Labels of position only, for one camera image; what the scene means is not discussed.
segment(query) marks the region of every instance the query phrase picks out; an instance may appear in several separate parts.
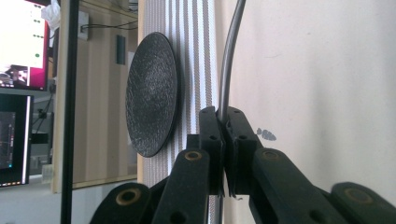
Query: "computer monitor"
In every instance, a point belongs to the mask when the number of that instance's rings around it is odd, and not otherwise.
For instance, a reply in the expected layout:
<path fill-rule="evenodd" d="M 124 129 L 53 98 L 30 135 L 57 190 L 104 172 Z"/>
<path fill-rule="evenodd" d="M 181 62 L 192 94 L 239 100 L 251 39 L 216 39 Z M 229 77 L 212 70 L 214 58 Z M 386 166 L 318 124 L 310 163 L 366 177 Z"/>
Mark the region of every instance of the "computer monitor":
<path fill-rule="evenodd" d="M 0 188 L 29 183 L 33 96 L 0 94 Z"/>
<path fill-rule="evenodd" d="M 0 1 L 0 88 L 45 91 L 50 32 L 46 1 Z"/>

